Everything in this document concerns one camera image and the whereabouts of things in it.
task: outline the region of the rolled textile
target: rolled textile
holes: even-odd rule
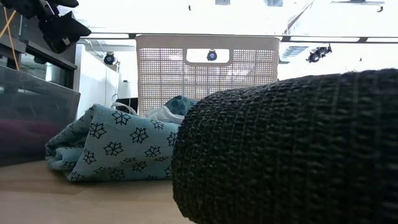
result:
[[[398,70],[212,94],[179,129],[172,180],[199,224],[398,223]]]

